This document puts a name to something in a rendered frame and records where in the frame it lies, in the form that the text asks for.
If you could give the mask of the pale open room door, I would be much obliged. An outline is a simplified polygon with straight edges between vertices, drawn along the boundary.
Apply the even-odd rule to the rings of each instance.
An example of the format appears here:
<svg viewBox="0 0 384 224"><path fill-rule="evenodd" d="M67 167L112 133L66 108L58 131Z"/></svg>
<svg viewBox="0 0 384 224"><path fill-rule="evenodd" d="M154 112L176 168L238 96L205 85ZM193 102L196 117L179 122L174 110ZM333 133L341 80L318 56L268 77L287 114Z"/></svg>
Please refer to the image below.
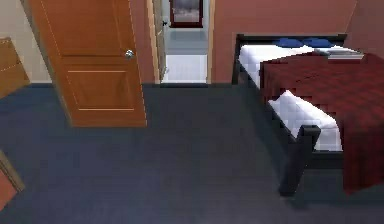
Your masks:
<svg viewBox="0 0 384 224"><path fill-rule="evenodd" d="M166 73L166 53L165 53L165 40L163 32L163 17L162 17L162 0L152 0L153 14L154 14L154 27L156 35L157 58L159 68L159 80L162 81Z"/></svg>

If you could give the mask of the dark red framed picture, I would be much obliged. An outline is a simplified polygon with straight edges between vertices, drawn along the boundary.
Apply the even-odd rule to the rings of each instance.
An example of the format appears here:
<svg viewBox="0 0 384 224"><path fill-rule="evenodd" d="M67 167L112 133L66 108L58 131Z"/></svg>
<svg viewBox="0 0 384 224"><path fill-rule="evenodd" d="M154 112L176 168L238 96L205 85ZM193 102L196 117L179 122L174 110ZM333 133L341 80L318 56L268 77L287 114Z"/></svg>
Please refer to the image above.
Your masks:
<svg viewBox="0 0 384 224"><path fill-rule="evenodd" d="M203 0L169 0L172 28L202 28Z"/></svg>

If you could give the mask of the black bed with white mattress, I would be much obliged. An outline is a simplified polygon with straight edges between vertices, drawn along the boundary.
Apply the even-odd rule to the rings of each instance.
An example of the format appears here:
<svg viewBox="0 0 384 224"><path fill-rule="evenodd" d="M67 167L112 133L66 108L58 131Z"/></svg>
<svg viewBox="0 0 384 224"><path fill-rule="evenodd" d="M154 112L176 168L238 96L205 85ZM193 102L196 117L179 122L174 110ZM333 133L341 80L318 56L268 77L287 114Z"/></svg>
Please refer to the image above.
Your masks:
<svg viewBox="0 0 384 224"><path fill-rule="evenodd" d="M283 59L313 49L307 45L282 48L271 36L236 36L232 82L248 84L257 93L261 92L261 64ZM287 141L284 147L287 160L279 184L282 197L292 197L307 169L341 169L343 151L338 139L336 122L309 102L286 91L275 100L263 104L271 124L278 135Z"/></svg>

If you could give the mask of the orange wooden room door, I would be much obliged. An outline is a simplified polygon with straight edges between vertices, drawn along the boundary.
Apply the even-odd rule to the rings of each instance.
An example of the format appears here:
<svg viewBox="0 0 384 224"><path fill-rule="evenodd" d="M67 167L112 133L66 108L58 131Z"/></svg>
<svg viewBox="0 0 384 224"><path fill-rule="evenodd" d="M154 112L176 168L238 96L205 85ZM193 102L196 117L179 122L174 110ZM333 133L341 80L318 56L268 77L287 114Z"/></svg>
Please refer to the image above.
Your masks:
<svg viewBox="0 0 384 224"><path fill-rule="evenodd" d="M70 124L146 126L130 0L25 2Z"/></svg>

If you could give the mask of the blue pillow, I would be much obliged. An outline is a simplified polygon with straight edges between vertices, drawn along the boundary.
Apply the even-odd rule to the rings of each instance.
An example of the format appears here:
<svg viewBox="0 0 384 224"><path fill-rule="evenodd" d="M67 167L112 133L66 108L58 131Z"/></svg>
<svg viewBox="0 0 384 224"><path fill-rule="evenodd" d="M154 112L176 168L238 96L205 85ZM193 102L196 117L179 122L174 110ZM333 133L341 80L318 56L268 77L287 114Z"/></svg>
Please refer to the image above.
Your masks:
<svg viewBox="0 0 384 224"><path fill-rule="evenodd" d="M273 44L282 48L300 48L303 46L301 41L292 38L279 38Z"/></svg>
<svg viewBox="0 0 384 224"><path fill-rule="evenodd" d="M303 43L312 48L330 48L334 46L332 42L323 38L306 38Z"/></svg>

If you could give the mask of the dark red bed blanket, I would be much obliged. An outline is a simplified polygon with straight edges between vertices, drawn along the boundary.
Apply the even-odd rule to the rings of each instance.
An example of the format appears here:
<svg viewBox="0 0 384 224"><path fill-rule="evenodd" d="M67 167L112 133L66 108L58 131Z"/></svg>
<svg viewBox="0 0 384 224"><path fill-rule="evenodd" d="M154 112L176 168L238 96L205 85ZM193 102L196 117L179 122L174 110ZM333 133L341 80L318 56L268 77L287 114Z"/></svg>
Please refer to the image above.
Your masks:
<svg viewBox="0 0 384 224"><path fill-rule="evenodd" d="M309 52L265 61L260 76L264 100L289 90L336 121L346 193L384 182L384 59L336 60Z"/></svg>

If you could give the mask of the brown wooden cabinet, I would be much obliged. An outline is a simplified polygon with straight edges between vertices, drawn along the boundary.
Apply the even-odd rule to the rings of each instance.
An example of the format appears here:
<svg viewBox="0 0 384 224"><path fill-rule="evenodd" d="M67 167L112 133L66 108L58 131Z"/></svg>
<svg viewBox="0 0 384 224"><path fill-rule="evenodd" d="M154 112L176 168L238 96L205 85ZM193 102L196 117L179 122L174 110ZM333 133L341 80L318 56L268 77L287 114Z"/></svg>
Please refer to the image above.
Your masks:
<svg viewBox="0 0 384 224"><path fill-rule="evenodd" d="M11 38L0 38L0 99L29 84Z"/></svg>

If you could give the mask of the brown wooden furniture corner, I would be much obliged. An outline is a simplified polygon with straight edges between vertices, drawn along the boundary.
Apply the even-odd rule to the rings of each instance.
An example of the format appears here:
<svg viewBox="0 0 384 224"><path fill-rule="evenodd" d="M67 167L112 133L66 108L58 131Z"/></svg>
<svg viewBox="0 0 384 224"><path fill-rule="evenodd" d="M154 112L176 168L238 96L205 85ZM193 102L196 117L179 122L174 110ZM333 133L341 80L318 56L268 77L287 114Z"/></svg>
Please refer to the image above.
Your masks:
<svg viewBox="0 0 384 224"><path fill-rule="evenodd" d="M0 149L0 211L24 189L23 180L6 154Z"/></svg>

